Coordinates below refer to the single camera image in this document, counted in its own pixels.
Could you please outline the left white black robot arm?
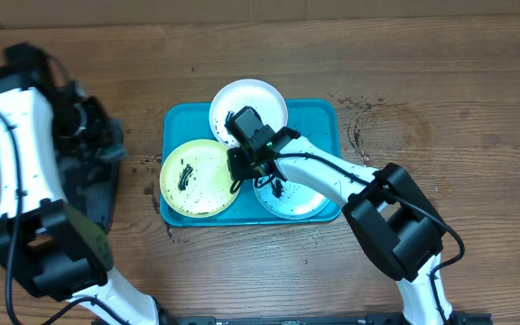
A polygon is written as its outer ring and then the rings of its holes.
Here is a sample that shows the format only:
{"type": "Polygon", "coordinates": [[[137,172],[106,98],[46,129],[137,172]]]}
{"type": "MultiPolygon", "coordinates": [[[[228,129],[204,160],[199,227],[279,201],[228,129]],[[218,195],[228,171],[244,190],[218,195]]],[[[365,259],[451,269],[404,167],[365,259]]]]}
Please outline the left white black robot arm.
{"type": "Polygon", "coordinates": [[[106,324],[164,324],[154,297],[115,268],[107,240],[121,161],[118,120],[74,79],[58,86],[59,60],[29,43],[0,66],[0,265],[7,285],[106,324]]]}

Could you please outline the black water tray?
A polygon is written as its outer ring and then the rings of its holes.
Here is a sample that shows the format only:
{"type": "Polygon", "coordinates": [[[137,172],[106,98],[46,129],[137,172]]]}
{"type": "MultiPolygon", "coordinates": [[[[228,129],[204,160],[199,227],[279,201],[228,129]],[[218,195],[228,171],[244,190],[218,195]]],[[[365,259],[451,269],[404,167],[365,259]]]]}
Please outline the black water tray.
{"type": "Polygon", "coordinates": [[[113,222],[119,168],[126,156],[122,127],[114,118],[103,123],[97,136],[80,137],[56,152],[67,201],[105,232],[113,222]]]}

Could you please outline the light blue dirty plate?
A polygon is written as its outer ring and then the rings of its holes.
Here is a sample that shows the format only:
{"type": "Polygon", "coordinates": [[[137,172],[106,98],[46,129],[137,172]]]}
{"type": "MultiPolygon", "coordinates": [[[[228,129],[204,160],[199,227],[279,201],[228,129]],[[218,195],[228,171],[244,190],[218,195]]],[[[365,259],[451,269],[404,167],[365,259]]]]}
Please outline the light blue dirty plate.
{"type": "Polygon", "coordinates": [[[317,191],[274,175],[254,179],[253,188],[261,205],[276,217],[300,220],[316,216],[330,202],[317,191]]]}

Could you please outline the white plate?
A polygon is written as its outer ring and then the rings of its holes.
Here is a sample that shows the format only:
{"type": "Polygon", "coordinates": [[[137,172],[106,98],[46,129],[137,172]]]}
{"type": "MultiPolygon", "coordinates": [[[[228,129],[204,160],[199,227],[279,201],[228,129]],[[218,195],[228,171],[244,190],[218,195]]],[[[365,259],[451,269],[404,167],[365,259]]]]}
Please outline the white plate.
{"type": "Polygon", "coordinates": [[[228,148],[238,147],[228,133],[226,122],[244,107],[251,107],[265,125],[279,131],[288,123],[288,109],[280,92],[259,79],[240,79],[222,88],[213,98],[209,110],[209,126],[216,139],[228,148]]]}

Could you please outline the teal plastic tray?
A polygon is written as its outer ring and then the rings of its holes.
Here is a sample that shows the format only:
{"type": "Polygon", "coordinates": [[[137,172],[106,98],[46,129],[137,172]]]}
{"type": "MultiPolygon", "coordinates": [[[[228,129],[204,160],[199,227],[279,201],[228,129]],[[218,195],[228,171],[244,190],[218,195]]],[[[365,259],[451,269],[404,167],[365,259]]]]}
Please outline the teal plastic tray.
{"type": "MultiPolygon", "coordinates": [[[[297,98],[286,101],[288,126],[306,136],[321,150],[340,156],[336,111],[321,98],[297,98]]],[[[213,140],[209,126],[209,102],[183,103],[173,107],[163,122],[162,156],[167,157],[178,146],[198,139],[213,140]]],[[[246,181],[235,201],[210,218],[189,218],[174,211],[160,199],[160,213],[174,227],[228,227],[290,224],[264,208],[254,193],[254,185],[246,181]]]]}

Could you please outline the yellow-green plate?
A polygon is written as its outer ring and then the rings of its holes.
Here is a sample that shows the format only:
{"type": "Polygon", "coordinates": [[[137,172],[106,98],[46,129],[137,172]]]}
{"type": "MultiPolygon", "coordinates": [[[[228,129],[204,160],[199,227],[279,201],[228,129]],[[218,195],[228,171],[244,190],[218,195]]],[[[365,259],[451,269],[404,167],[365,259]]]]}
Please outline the yellow-green plate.
{"type": "Polygon", "coordinates": [[[160,172],[160,191],[175,212],[189,218],[209,218],[227,209],[232,191],[228,149],[209,139],[192,140],[174,149],[160,172]]]}

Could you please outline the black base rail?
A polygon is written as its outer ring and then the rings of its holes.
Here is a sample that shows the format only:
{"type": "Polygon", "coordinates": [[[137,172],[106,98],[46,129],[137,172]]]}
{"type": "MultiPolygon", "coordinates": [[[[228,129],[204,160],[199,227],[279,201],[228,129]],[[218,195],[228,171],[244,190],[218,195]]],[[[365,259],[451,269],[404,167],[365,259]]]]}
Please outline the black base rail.
{"type": "Polygon", "coordinates": [[[178,317],[177,325],[409,325],[402,313],[369,313],[366,316],[308,318],[237,318],[218,319],[211,316],[178,317]]]}

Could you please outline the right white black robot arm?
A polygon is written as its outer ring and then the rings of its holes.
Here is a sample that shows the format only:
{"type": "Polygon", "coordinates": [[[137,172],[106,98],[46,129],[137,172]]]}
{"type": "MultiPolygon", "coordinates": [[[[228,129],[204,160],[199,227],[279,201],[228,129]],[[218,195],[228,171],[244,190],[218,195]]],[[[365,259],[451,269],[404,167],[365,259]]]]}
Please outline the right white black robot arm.
{"type": "Polygon", "coordinates": [[[396,281],[410,324],[452,324],[456,314],[446,298],[441,269],[442,238],[458,234],[401,166],[382,170],[356,165],[327,153],[288,127],[266,125],[228,134],[236,180],[273,175],[315,190],[340,206],[351,231],[374,266],[396,281]]]}

